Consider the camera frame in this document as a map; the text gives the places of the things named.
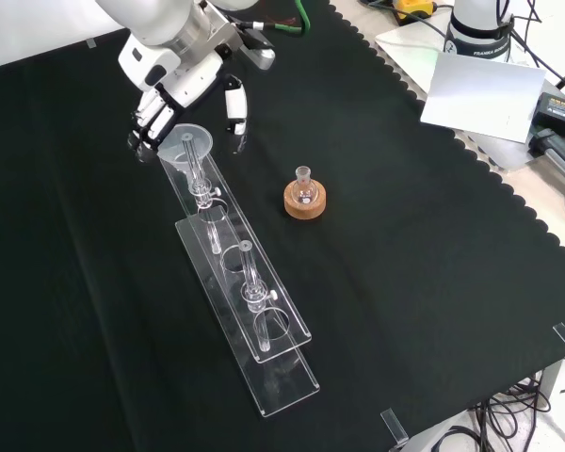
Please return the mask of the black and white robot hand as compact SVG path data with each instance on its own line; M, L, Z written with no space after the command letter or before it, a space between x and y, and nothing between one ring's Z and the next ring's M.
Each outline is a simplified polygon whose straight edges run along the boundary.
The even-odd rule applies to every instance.
M166 47L146 46L131 36L121 50L118 62L133 84L142 91L132 113L132 131L127 145L137 160L146 163L173 130L178 120L194 104L220 83L225 94L227 131L236 138L248 129L248 99L242 81L224 71L224 63L234 53L227 43L219 44L201 61L184 61Z

